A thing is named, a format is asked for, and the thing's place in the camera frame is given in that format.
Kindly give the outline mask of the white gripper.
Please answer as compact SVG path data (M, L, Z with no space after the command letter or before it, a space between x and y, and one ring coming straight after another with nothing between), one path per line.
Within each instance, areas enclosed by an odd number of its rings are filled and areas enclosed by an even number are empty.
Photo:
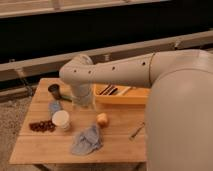
M82 108L93 106L93 92L90 84L71 85L73 103Z

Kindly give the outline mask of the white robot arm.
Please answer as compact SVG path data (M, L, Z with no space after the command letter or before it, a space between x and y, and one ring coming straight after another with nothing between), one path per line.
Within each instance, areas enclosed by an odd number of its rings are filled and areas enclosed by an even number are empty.
M78 55L59 75L80 105L92 83L148 88L148 171L213 171L212 53L164 51L99 64Z

